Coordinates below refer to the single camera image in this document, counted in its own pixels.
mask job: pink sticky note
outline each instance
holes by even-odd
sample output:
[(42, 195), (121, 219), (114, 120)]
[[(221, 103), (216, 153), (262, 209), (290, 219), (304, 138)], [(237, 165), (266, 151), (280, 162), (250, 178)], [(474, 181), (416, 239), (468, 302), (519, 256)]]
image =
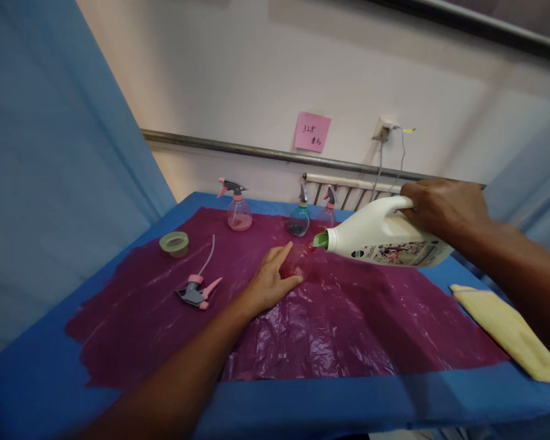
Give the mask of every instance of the pink sticky note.
[(295, 147), (321, 153), (332, 119), (308, 112), (299, 112), (295, 130)]

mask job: bottle handle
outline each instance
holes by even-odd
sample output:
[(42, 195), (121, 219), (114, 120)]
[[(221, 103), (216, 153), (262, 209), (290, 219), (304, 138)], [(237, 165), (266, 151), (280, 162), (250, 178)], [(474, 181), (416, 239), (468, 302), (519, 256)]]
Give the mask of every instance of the bottle handle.
[(377, 199), (375, 205), (378, 207), (378, 213), (385, 218), (387, 215), (393, 213), (395, 210), (408, 209), (414, 207), (414, 202), (405, 196), (385, 197), (384, 199)]

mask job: metal railing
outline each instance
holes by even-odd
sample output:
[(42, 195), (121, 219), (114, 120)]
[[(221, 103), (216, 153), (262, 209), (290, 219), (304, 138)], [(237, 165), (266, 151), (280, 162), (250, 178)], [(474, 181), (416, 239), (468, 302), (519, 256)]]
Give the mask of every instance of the metal railing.
[[(162, 142), (164, 144), (183, 145), (185, 147), (192, 147), (203, 150), (234, 153), (244, 156), (253, 156), (284, 162), (299, 163), (304, 165), (314, 165), (324, 168), (353, 171), (364, 174), (376, 175), (379, 171), (378, 167), (372, 165), (363, 165), (353, 162), (340, 161), (336, 159), (306, 156), (299, 153), (271, 150), (269, 148), (251, 147), (250, 145), (233, 144), (231, 142), (212, 141), (211, 139), (204, 139), (202, 137), (184, 136), (183, 134), (165, 133), (163, 131), (146, 129), (141, 129), (141, 131), (146, 140), (153, 142)], [(390, 168), (381, 169), (381, 176), (395, 178), (397, 175), (399, 175), (400, 179), (412, 180), (414, 182), (434, 177), (409, 171), (400, 172), (399, 170)]]
[[(233, 144), (231, 142), (213, 141), (211, 139), (184, 136), (182, 134), (175, 133), (165, 133), (163, 131), (145, 129), (141, 129), (141, 131), (146, 140), (152, 142), (161, 142), (168, 145), (181, 145), (184, 147), (191, 147), (195, 149), (212, 150), (244, 156), (279, 160), (284, 162), (313, 165), (328, 169), (352, 171), (355, 173), (370, 174), (374, 176), (377, 176), (379, 172), (379, 168), (372, 165), (363, 165), (352, 162), (339, 161), (336, 159), (306, 156), (299, 153), (271, 150), (268, 148), (251, 147), (250, 145)], [(412, 182), (423, 179), (436, 178), (435, 176), (431, 175), (413, 173), (408, 171), (399, 171), (390, 168), (381, 168), (381, 173), (379, 175), (382, 177), (390, 177), (393, 179), (399, 177), (400, 181), (409, 180)], [(378, 184), (375, 186), (372, 181), (355, 180), (321, 174), (304, 173), (303, 177), (306, 182), (318, 184), (316, 197), (313, 202), (314, 205), (318, 204), (318, 201), (320, 200), (320, 194), (323, 185), (330, 184), (334, 185), (336, 188), (339, 186), (344, 186), (348, 188), (346, 194), (344, 195), (344, 200), (342, 204), (339, 204), (341, 206), (341, 209), (347, 209), (347, 203), (349, 202), (353, 190), (360, 190), (361, 193), (358, 197), (358, 201), (352, 209), (354, 211), (357, 211), (359, 209), (363, 200), (367, 200), (367, 193), (370, 194), (370, 200), (376, 200), (382, 197), (392, 197), (396, 194), (399, 194), (401, 190), (401, 184), (389, 185), (383, 181), (379, 181)]]

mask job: pink trigger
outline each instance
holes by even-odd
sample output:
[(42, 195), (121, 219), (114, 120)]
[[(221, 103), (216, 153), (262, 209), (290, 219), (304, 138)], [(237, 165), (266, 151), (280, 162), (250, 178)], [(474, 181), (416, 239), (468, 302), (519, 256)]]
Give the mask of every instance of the pink trigger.
[(210, 284), (208, 287), (206, 287), (203, 291), (202, 291), (202, 296), (204, 299), (208, 299), (208, 297), (210, 296), (210, 293), (212, 293), (212, 290), (214, 290), (214, 288), (220, 284), (220, 281), (222, 281), (222, 278), (218, 278), (216, 281), (214, 281), (212, 284)]

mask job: yellow cloth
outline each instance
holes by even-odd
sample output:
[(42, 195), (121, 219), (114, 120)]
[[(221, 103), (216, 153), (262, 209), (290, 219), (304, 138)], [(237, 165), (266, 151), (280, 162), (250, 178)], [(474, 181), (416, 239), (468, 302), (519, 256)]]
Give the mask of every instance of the yellow cloth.
[(550, 352), (521, 315), (495, 293), (453, 284), (456, 300), (527, 373), (550, 383)]

